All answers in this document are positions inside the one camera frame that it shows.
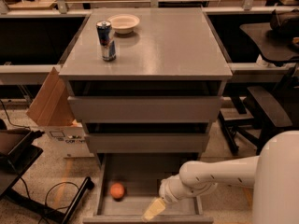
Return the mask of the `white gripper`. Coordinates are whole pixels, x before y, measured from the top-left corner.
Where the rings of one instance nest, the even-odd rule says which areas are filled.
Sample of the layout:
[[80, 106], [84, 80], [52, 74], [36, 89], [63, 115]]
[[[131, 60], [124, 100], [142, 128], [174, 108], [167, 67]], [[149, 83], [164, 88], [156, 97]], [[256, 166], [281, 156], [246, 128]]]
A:
[[142, 220], [148, 222], [160, 215], [166, 208], [165, 203], [177, 203], [192, 197], [192, 189], [182, 183], [179, 175], [172, 175], [161, 181], [159, 198], [154, 198], [142, 215]]

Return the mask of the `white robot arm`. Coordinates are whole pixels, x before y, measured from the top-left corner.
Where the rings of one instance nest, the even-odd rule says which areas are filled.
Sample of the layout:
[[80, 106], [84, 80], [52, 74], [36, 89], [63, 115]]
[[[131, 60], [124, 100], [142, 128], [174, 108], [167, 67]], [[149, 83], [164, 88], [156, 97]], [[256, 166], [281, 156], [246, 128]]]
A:
[[299, 224], [299, 132], [275, 135], [258, 156], [185, 162], [162, 181], [142, 219], [148, 222], [168, 204], [209, 194], [219, 184], [253, 189], [252, 224]]

